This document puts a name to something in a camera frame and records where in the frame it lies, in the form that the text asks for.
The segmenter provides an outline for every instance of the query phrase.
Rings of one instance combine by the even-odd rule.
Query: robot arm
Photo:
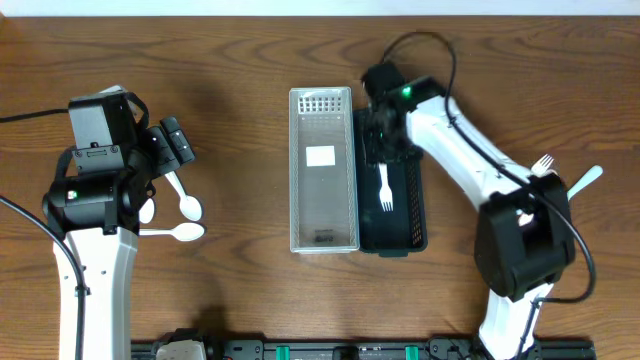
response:
[[[532,301],[547,296],[575,257],[572,237],[556,224],[554,215],[535,204],[528,190],[502,176],[451,126],[444,89],[434,80],[407,84],[392,63],[383,63],[370,68],[363,81],[372,109],[363,129],[367,161],[402,161],[424,150],[478,211],[474,257],[490,288],[479,338],[492,358],[513,358],[527,328]],[[557,175],[534,176],[478,132],[453,99],[449,108],[473,143],[510,173],[553,198],[569,217],[566,192]],[[534,215],[531,223],[518,222],[523,212]],[[539,308],[535,311],[523,351],[533,345]]]
[[[143,114],[136,123],[133,102]],[[60,157],[43,199],[49,227],[84,270],[84,359],[131,358],[130,288],[138,249],[139,210],[155,194],[152,180],[195,159],[177,120],[148,125],[145,105],[119,86],[69,103],[76,146]],[[67,177],[74,158],[78,176]],[[61,288],[61,360],[74,359],[78,299],[73,271],[54,246]]]
[[[461,114],[453,99],[450,99],[450,109],[465,134],[498,163],[522,179],[528,179],[533,175],[531,170],[516,164],[478,132]],[[520,188],[511,180],[501,176],[449,125],[444,112],[444,99],[441,96],[418,104],[417,109],[408,113],[406,119],[409,139],[424,149],[447,171],[476,210],[489,201],[491,195],[509,194]],[[548,283],[539,285],[528,291],[518,301],[512,301],[508,297],[490,291],[487,313],[480,326],[479,337],[494,359],[511,359],[516,356],[520,337],[525,331],[531,311],[531,302],[535,298],[547,296],[552,287],[553,284]],[[533,345],[533,329],[537,314],[538,311],[527,334],[523,351]]]

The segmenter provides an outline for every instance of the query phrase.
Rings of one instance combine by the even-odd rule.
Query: white plastic fork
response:
[[[545,154],[540,158],[540,160],[536,161],[536,163],[533,164],[533,166],[531,167],[531,172],[536,176],[542,176],[545,172],[547,172],[547,170],[549,170],[551,164],[553,164],[553,156]]]
[[[382,205],[382,211],[393,211],[393,193],[389,187],[389,180],[387,175],[387,164],[378,164],[380,170],[380,205]]]

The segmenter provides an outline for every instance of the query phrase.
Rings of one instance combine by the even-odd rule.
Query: plastic cutlery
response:
[[[551,167],[551,164],[553,163],[553,156],[549,155],[549,154],[545,154],[543,157],[541,157],[538,161],[536,161],[535,164],[533,164],[533,166],[531,167],[531,172],[535,175],[535,176],[542,176],[544,175],[544,173],[549,170],[549,167]]]
[[[200,218],[202,218],[202,205],[200,205],[198,199],[187,195],[175,172],[172,171],[166,174],[165,177],[169,180],[173,188],[176,189],[178,196],[180,196],[180,212],[182,212],[182,215],[191,221],[200,220]]]
[[[578,180],[578,182],[575,185],[573,185],[571,189],[569,189],[569,191],[567,191],[567,197],[569,198],[569,200],[571,200],[571,198],[575,194],[577,194],[578,191],[584,189],[587,185],[591,184],[595,179],[599,178],[603,172],[604,170],[600,165],[596,165],[591,169],[589,169],[589,171],[587,171],[584,175],[582,175],[580,180]]]
[[[387,164],[378,164],[380,170],[380,205],[382,205],[382,211],[393,211],[393,193],[389,187],[389,179],[387,175]]]
[[[153,220],[153,216],[156,214],[156,204],[153,202],[153,199],[147,200],[147,202],[142,205],[142,208],[140,208],[138,214],[141,223],[150,223],[151,220]]]
[[[140,229],[140,236],[171,235],[179,241],[193,241],[204,235],[204,226],[182,223],[173,229]]]

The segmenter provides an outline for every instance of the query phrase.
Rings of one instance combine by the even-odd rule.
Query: white plastic spoon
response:
[[[172,171],[166,174],[165,177],[169,180],[173,188],[176,189],[178,196],[180,196],[180,212],[182,212],[182,215],[191,221],[200,220],[202,217],[202,206],[198,199],[187,195],[175,172]]]
[[[153,215],[156,213],[156,204],[153,202],[153,199],[147,200],[147,202],[142,205],[138,214],[140,215],[140,222],[143,224],[148,224],[153,220]]]
[[[140,236],[171,235],[179,241],[193,241],[204,235],[204,226],[182,223],[173,229],[140,229]]]

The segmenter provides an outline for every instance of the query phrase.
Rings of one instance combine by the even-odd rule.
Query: cable wire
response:
[[[39,227],[42,231],[44,231],[45,234],[49,235],[49,237],[53,240],[53,242],[56,245],[58,245],[58,247],[60,247],[64,255],[69,260],[69,263],[71,264],[71,268],[73,269],[73,273],[76,276],[77,286],[76,286],[75,293],[76,293],[76,296],[78,297],[78,320],[77,320],[77,326],[76,326],[75,358],[76,360],[82,360],[82,351],[83,351],[82,347],[83,347],[83,340],[84,340],[85,296],[86,296],[87,287],[84,282],[84,276],[82,273],[82,269],[80,269],[80,265],[76,261],[76,258],[73,256],[73,253],[71,252],[71,250],[69,250],[69,247],[67,247],[67,245],[65,245],[65,243],[62,242],[62,240],[59,239],[58,236],[53,232],[53,230],[51,230],[51,228],[48,227],[45,223],[40,221],[37,217],[35,217],[32,213],[30,213],[26,209],[22,208],[20,205],[14,203],[13,201],[7,199],[2,195],[0,195],[0,203],[6,205],[13,211],[24,216],[29,221],[34,223],[37,227]]]
[[[462,137],[464,141],[473,150],[475,150],[478,153],[478,155],[480,155],[484,160],[486,160],[489,164],[491,164],[491,166],[496,168],[496,170],[500,172],[500,174],[504,175],[509,180],[513,181],[514,183],[518,184],[519,186],[527,190],[529,194],[533,195],[535,199],[540,201],[544,206],[546,206],[549,210],[551,210],[551,212],[553,212],[558,218],[560,218],[562,223],[569,229],[569,231],[575,238],[576,242],[578,243],[578,246],[580,246],[580,250],[584,254],[584,258],[587,263],[587,269],[589,271],[589,284],[587,285],[586,290],[581,295],[573,298],[540,297],[540,298],[535,298],[531,302],[531,311],[529,313],[529,318],[527,319],[527,324],[525,326],[524,334],[520,338],[520,344],[518,346],[518,352],[516,355],[516,359],[519,360],[522,355],[522,350],[526,342],[527,335],[529,334],[529,331],[531,330],[531,326],[533,325],[533,318],[535,317],[536,310],[540,308],[540,303],[546,302],[546,303],[556,303],[556,304],[576,304],[589,298],[589,296],[593,294],[593,291],[596,285],[595,263],[593,261],[593,257],[591,256],[591,252],[589,251],[589,248],[587,247],[586,242],[578,232],[578,229],[576,229],[575,226],[573,226],[573,224],[571,223],[571,221],[569,221],[569,219],[567,219],[562,214],[560,209],[558,209],[558,207],[553,202],[551,202],[551,200],[549,200],[544,194],[538,192],[536,189],[529,186],[529,184],[525,180],[522,180],[518,176],[509,172],[507,169],[504,168],[503,165],[499,164],[491,156],[489,156],[486,152],[484,152],[476,143],[473,142],[473,140],[471,140],[467,136],[467,134],[464,133],[464,131],[462,131],[462,129],[456,122],[456,118],[451,114],[451,110],[449,108],[449,99],[451,98],[451,89],[453,88],[453,82],[456,76],[458,59],[456,56],[456,52],[453,49],[453,46],[447,39],[445,39],[439,33],[431,32],[431,31],[413,31],[413,32],[402,34],[398,38],[396,38],[396,40],[394,40],[387,48],[385,48],[380,62],[382,63],[387,61],[388,58],[393,53],[394,48],[397,47],[401,42],[415,36],[425,36],[431,39],[438,40],[441,44],[443,44],[447,48],[449,55],[451,56],[451,75],[449,76],[449,84],[447,85],[447,88],[445,90],[445,95],[444,95],[444,110],[445,110],[445,113],[447,114],[447,118],[449,119],[450,125],[456,130],[456,132],[460,135],[460,137]]]
[[[25,119],[32,119],[35,117],[49,116],[49,115],[55,115],[55,114],[66,114],[68,112],[69,112],[68,109],[51,109],[51,110],[38,111],[38,112],[28,113],[28,114],[0,117],[0,124],[10,123],[10,122],[19,121],[19,120],[25,120]]]

